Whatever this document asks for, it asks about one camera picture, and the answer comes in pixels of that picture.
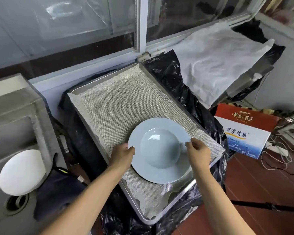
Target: power strip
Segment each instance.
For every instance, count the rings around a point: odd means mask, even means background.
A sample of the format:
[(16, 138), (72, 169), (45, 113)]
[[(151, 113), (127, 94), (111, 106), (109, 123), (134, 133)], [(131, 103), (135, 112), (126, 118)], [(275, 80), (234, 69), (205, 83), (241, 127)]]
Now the power strip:
[(288, 156), (288, 151), (286, 149), (279, 146), (272, 146), (272, 143), (270, 142), (266, 142), (266, 148), (275, 153), (281, 154), (284, 157)]

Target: metal tray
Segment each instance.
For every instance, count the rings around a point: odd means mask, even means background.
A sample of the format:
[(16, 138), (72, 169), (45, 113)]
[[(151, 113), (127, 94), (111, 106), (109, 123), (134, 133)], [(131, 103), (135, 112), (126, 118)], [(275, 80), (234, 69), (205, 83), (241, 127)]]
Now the metal tray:
[[(196, 126), (203, 130), (205, 133), (207, 133), (202, 127), (201, 125), (198, 124), (198, 122), (191, 116), (190, 113), (188, 113), (187, 110), (185, 110), (185, 108), (171, 95), (171, 93), (169, 93), (165, 87), (153, 76), (153, 74), (151, 72), (149, 72), (144, 64), (136, 62), (136, 63), (131, 63), (130, 65), (127, 65), (126, 67), (110, 72), (107, 75), (101, 76), (99, 78), (96, 78), (94, 80), (91, 80), (90, 82), (85, 83), (82, 86), (78, 86), (76, 88), (73, 88), (69, 93), (78, 95), (106, 80), (109, 80), (111, 78), (113, 78), (114, 76), (132, 68), (135, 66), (139, 66), (139, 68), (146, 74), (147, 77), (149, 77), (149, 79), (151, 79), (153, 81), (153, 83), (156, 84), (157, 87), (159, 87), (161, 89), (161, 91), (163, 93), (165, 93), (178, 107), (180, 107), (181, 110), (183, 110), (183, 112), (196, 124)], [(99, 138), (97, 135), (95, 135), (90, 127), (88, 126), (88, 124), (86, 123), (85, 119), (81, 116), (81, 114), (79, 113), (79, 111), (75, 108), (76, 112), (78, 113), (79, 117), (81, 118), (83, 124), (85, 125), (88, 133), (90, 134), (91, 138), (94, 140), (96, 146), (98, 147), (100, 153), (102, 154), (103, 158), (105, 159), (105, 161), (108, 163), (109, 162), (109, 156), (107, 155), (106, 151), (104, 150), (104, 148), (102, 147), (102, 145), (99, 142)], [(219, 159), (220, 157), (215, 158), (211, 163), (210, 163), (210, 167), (212, 167)], [(152, 219), (148, 219), (146, 218), (140, 209), (140, 203), (139, 200), (135, 199), (131, 193), (131, 191), (129, 190), (127, 183), (124, 179), (121, 179), (121, 181), (119, 182), (119, 185), (121, 187), (121, 189), (123, 190), (125, 196), (127, 197), (127, 199), (129, 200), (130, 204), (132, 205), (133, 209), (135, 210), (137, 216), (139, 217), (139, 219), (147, 224), (147, 225), (153, 225), (155, 224), (157, 221), (159, 221), (159, 219), (161, 219), (162, 216), (164, 216), (168, 210), (189, 190), (192, 188), (192, 186), (196, 183), (195, 179), (191, 179), (182, 189), (179, 193), (172, 193), (170, 198), (169, 198), (169, 202), (168, 205), (161, 211), (160, 214), (158, 214), (156, 217), (153, 217)]]

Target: person's right hand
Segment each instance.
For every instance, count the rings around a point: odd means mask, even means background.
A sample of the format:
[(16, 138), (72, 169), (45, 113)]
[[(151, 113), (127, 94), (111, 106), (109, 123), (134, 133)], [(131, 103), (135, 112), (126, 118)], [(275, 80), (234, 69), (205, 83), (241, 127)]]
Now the person's right hand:
[(191, 138), (191, 141), (186, 142), (185, 146), (192, 169), (197, 173), (209, 171), (210, 149), (196, 138)]

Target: plate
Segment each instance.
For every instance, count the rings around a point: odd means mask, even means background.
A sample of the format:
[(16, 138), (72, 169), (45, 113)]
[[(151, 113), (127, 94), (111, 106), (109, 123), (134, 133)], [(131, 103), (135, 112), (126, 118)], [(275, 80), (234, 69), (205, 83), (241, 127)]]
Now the plate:
[(185, 147), (185, 142), (189, 141), (185, 129), (171, 119), (145, 120), (129, 137), (129, 147), (135, 147), (132, 166), (150, 182), (175, 182), (190, 168)]

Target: white wire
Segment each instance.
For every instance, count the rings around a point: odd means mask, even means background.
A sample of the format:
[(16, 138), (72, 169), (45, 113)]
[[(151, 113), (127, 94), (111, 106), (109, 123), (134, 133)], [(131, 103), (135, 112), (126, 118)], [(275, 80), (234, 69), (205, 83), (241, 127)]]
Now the white wire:
[[(280, 170), (280, 169), (278, 169), (278, 168), (267, 168), (267, 167), (264, 165), (264, 163), (263, 163), (263, 159), (262, 159), (262, 155), (263, 155), (263, 153), (268, 154), (270, 157), (272, 157), (272, 158), (275, 159), (276, 161), (278, 161), (278, 162), (284, 164), (284, 165), (285, 165), (285, 168), (281, 168), (281, 170), (286, 170), (286, 169), (287, 169), (287, 165), (288, 165), (290, 162), (293, 162), (293, 158), (291, 157), (288, 148), (289, 148), (292, 152), (294, 152), (294, 149), (292, 149), (292, 148), (290, 147), (290, 145), (289, 145), (289, 144), (288, 144), (288, 143), (287, 143), (287, 142), (286, 142), (281, 136), (282, 136), (282, 134), (273, 134), (273, 135), (271, 135), (271, 136), (269, 137), (270, 140), (268, 140), (268, 142), (272, 143), (273, 145), (282, 144), (282, 145), (284, 146), (284, 149), (287, 150), (287, 156), (284, 156), (284, 154), (283, 154), (282, 150), (280, 149), (280, 147), (278, 147), (278, 150), (280, 151), (280, 156), (281, 156), (282, 161), (280, 161), (279, 159), (273, 157), (270, 153), (268, 153), (268, 152), (266, 152), (266, 151), (263, 151), (263, 152), (261, 153), (260, 159), (261, 159), (261, 163), (262, 163), (263, 167), (264, 167), (266, 170), (273, 171), (273, 170)], [(282, 141), (283, 141), (284, 143), (282, 143), (282, 142), (277, 142), (277, 138), (282, 139)]]
[(265, 75), (264, 80), (262, 81), (262, 83), (260, 84), (260, 86), (259, 86), (259, 88), (258, 88), (258, 91), (257, 91), (257, 93), (256, 93), (256, 97), (255, 97), (254, 104), (253, 104), (252, 108), (254, 108), (254, 105), (255, 105), (255, 103), (256, 103), (256, 100), (257, 100), (257, 97), (258, 97), (258, 93), (259, 93), (259, 91), (260, 91), (260, 88), (262, 87), (263, 83), (264, 83), (265, 80), (267, 79), (269, 73), (267, 73), (267, 74)]

